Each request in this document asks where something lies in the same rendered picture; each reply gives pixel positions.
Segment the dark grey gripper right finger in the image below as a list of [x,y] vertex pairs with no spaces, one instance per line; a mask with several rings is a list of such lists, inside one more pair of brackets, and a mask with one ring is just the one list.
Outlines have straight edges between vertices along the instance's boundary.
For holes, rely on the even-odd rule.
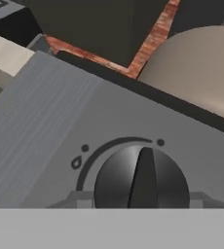
[[224,208],[224,201],[210,197],[203,192],[190,193],[191,208]]

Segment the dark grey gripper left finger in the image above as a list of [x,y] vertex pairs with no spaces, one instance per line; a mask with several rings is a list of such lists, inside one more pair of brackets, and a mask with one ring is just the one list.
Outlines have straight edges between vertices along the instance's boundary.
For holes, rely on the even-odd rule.
[[50,205],[50,208],[94,208],[93,192],[72,191],[66,199]]

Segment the black round stove knob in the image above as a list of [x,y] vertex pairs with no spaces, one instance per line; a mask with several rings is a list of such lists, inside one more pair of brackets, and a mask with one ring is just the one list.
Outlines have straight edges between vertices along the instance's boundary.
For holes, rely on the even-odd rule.
[[158,149],[129,146],[110,156],[94,184],[96,208],[188,208],[187,180]]

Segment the grey stove with black hob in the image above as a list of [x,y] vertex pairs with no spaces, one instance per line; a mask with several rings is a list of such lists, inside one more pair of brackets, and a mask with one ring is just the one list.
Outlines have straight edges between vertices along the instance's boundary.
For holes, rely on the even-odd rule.
[[74,55],[0,56],[0,208],[91,191],[129,146],[158,149],[191,192],[224,201],[224,118]]

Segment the beige pot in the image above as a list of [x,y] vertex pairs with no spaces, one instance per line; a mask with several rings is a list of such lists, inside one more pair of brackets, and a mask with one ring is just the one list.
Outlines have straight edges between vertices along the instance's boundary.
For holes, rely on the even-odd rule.
[[153,52],[138,80],[224,118],[224,25],[168,38]]

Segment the black appliance with grey panel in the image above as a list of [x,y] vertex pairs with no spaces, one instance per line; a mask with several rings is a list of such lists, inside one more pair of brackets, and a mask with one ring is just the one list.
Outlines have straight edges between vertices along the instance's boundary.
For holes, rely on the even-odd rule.
[[0,36],[27,47],[43,31],[28,7],[0,0]]

